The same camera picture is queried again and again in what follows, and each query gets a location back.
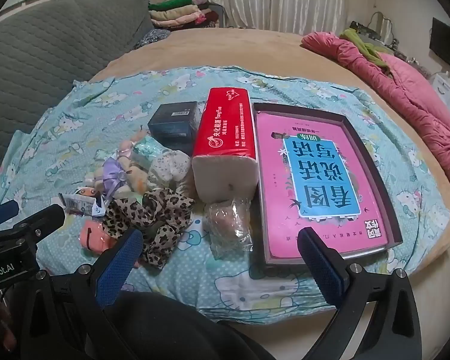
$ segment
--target leopard print scrunchie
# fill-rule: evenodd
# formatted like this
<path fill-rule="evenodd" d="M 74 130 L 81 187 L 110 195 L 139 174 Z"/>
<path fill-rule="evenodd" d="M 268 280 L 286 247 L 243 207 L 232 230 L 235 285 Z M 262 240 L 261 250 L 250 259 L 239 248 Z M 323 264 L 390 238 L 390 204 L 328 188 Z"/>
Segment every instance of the leopard print scrunchie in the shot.
<path fill-rule="evenodd" d="M 120 238 L 130 227 L 143 234 L 142 259 L 162 269 L 167 263 L 182 230 L 191 222 L 195 200 L 173 192 L 170 188 L 146 192 L 142 204 L 136 199 L 112 200 L 103 217 L 103 229 Z M 156 234 L 150 227 L 159 225 Z"/>

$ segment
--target screw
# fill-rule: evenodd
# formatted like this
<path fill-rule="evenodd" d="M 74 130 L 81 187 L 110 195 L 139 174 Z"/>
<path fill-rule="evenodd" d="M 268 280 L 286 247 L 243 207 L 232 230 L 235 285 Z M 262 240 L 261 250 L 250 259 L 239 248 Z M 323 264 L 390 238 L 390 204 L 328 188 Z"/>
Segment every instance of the screw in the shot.
<path fill-rule="evenodd" d="M 398 268 L 395 270 L 395 273 L 397 274 L 397 276 L 401 279 L 406 278 L 407 277 L 407 273 L 402 269 L 402 268 Z"/>
<path fill-rule="evenodd" d="M 359 274 L 362 271 L 362 266 L 354 262 L 353 264 L 350 264 L 350 270 L 353 273 Z"/>
<path fill-rule="evenodd" d="M 80 273 L 81 275 L 86 275 L 90 272 L 91 269 L 92 267 L 90 267 L 89 264 L 83 264 L 78 267 L 78 273 Z"/>
<path fill-rule="evenodd" d="M 45 276 L 47 276 L 46 271 L 38 271 L 37 274 L 35 275 L 37 280 L 42 280 L 43 278 L 45 278 Z"/>

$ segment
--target headboard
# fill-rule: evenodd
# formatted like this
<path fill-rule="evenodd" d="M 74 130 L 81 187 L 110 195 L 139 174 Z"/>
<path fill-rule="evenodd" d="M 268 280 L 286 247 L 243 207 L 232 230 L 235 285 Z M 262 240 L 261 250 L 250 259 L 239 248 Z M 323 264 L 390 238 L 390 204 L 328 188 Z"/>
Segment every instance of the headboard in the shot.
<path fill-rule="evenodd" d="M 16 130 L 130 51 L 153 28 L 148 0 L 51 0 L 0 22 L 0 165 Z"/>

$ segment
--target purple bow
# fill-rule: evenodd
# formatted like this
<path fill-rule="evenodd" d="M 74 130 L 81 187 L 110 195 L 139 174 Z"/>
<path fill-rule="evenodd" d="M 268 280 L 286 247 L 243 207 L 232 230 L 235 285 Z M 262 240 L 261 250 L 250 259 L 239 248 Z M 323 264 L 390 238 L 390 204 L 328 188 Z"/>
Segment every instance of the purple bow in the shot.
<path fill-rule="evenodd" d="M 124 186 L 127 182 L 127 173 L 122 168 L 120 162 L 112 157 L 103 163 L 103 186 L 106 192 L 107 204 L 112 200 L 116 190 Z"/>

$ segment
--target green cloth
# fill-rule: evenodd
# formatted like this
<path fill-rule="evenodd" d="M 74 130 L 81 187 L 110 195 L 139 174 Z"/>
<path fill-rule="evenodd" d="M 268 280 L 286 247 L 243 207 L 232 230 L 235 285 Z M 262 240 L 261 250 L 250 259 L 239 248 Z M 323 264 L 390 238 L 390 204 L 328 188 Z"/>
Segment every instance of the green cloth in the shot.
<path fill-rule="evenodd" d="M 169 9 L 175 9 L 184 7 L 185 5 L 192 5 L 192 0 L 168 0 L 158 4 L 149 4 L 148 10 L 150 11 L 167 11 Z"/>
<path fill-rule="evenodd" d="M 340 39 L 346 39 L 352 42 L 355 46 L 357 46 L 358 50 L 367 59 L 367 61 L 376 64 L 379 68 L 383 69 L 385 73 L 390 72 L 390 68 L 378 54 L 380 48 L 375 47 L 371 43 L 363 42 L 363 40 L 360 39 L 359 34 L 357 34 L 357 32 L 353 28 L 349 28 L 343 31 L 340 34 Z"/>

